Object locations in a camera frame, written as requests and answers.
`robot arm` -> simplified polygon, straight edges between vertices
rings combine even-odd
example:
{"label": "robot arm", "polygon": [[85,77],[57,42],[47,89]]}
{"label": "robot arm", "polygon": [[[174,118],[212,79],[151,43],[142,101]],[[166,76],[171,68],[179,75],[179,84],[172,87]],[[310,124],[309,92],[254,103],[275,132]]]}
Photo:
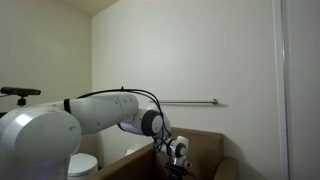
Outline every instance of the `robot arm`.
{"label": "robot arm", "polygon": [[170,122],[156,108],[139,109],[137,98],[120,93],[47,103],[10,111],[0,120],[0,175],[6,179],[66,179],[81,135],[113,125],[151,136],[159,151],[186,166],[187,139],[171,140]]}

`white wall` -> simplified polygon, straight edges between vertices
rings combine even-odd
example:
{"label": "white wall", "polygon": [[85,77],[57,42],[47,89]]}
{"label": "white wall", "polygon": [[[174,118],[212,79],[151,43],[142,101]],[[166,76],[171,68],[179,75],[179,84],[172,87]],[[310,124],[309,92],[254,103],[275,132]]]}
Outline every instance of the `white wall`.
{"label": "white wall", "polygon": [[320,179],[320,2],[284,2],[290,175]]}
{"label": "white wall", "polygon": [[[273,39],[271,1],[120,1],[92,20],[93,90],[217,98],[221,106],[163,108],[173,126],[222,132],[241,179],[280,179]],[[150,142],[117,128],[99,138],[102,166]]]}
{"label": "white wall", "polygon": [[[59,2],[0,1],[0,87],[42,90],[27,105],[91,91],[91,19]],[[0,99],[0,112],[17,97]]]}

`ceiling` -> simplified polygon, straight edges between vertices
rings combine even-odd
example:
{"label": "ceiling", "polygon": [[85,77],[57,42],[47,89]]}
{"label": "ceiling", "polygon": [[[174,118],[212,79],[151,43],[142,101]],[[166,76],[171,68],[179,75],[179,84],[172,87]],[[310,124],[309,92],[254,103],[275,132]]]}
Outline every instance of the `ceiling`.
{"label": "ceiling", "polygon": [[118,0],[58,0],[92,17]]}

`camera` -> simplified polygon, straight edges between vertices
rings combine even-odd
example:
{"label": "camera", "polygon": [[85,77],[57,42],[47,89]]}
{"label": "camera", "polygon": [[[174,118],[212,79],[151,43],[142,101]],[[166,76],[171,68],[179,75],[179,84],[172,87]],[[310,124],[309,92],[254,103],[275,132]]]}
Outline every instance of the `camera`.
{"label": "camera", "polygon": [[37,89],[28,88],[3,87],[1,88],[1,93],[7,95],[17,95],[21,97],[26,97],[29,95],[40,95],[41,91]]}

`white toilet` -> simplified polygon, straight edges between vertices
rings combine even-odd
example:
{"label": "white toilet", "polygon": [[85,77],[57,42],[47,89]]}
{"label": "white toilet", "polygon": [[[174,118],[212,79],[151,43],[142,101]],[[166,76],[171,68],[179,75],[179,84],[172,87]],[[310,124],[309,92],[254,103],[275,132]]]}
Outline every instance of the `white toilet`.
{"label": "white toilet", "polygon": [[89,176],[98,171],[98,161],[89,154],[75,154],[71,156],[68,180],[88,180]]}

